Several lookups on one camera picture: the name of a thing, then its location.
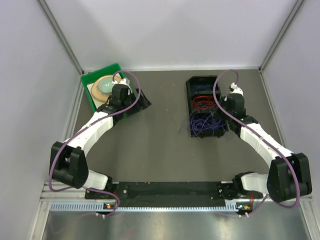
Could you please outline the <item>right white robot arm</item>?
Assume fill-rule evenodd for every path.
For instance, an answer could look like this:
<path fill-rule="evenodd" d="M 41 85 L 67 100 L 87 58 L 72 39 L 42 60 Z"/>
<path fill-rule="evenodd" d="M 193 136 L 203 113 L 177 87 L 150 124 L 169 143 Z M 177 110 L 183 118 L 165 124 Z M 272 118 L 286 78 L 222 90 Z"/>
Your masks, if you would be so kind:
<path fill-rule="evenodd" d="M 229 129 L 251 146 L 268 166 L 267 174 L 252 171 L 237 174 L 232 180 L 237 197 L 245 198 L 254 191 L 282 203 L 312 193 L 308 157 L 279 144 L 254 117 L 248 115 L 242 94 L 230 93 L 226 97 L 214 97 L 214 101 L 213 116 L 226 121 Z"/>

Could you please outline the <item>black three-compartment tray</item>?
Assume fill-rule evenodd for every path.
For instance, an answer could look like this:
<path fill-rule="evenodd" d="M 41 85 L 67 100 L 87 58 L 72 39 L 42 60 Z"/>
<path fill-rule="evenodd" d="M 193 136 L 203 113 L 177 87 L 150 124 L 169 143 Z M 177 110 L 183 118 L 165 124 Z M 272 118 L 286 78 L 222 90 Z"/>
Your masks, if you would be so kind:
<path fill-rule="evenodd" d="M 187 129 L 191 137 L 222 137 L 229 131 L 227 123 L 213 117 L 216 105 L 213 87 L 216 75 L 192 76 L 185 82 L 188 106 Z"/>

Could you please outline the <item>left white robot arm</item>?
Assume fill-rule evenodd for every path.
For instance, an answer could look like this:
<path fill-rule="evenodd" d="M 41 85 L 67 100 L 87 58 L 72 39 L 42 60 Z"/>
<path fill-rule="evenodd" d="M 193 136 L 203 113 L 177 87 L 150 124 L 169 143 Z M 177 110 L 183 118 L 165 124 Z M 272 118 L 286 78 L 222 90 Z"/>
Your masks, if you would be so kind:
<path fill-rule="evenodd" d="M 109 198 L 114 191 L 112 178 L 90 170 L 87 154 L 104 133 L 113 128 L 122 118 L 134 115 L 151 105 L 140 88 L 134 94 L 126 84 L 115 84 L 105 103 L 100 105 L 92 118 L 72 137 L 64 142 L 55 142 L 51 147 L 51 180 L 67 188 L 96 189 L 102 198 Z"/>

